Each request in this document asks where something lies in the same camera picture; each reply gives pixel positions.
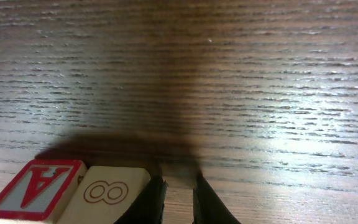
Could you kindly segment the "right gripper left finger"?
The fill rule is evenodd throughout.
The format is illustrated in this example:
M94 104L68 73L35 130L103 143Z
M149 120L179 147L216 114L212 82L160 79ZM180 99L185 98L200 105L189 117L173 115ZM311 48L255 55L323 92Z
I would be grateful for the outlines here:
M155 175L114 224L162 224L167 183Z

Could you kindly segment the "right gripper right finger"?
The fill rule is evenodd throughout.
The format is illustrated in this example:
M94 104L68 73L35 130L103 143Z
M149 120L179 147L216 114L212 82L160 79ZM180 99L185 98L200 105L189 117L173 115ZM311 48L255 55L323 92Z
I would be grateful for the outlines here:
M199 173L193 189L194 224L241 224Z

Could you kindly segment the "red letter U block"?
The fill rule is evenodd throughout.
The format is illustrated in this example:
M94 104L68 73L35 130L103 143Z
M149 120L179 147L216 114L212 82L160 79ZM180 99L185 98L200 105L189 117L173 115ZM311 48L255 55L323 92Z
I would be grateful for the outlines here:
M150 181L143 168L92 166L58 224L114 223Z

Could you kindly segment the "red letter A block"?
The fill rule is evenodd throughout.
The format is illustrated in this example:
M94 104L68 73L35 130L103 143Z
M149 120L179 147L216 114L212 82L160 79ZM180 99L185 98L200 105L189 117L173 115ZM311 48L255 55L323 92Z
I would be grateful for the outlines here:
M0 192L0 224L56 223L86 171L81 160L31 160Z

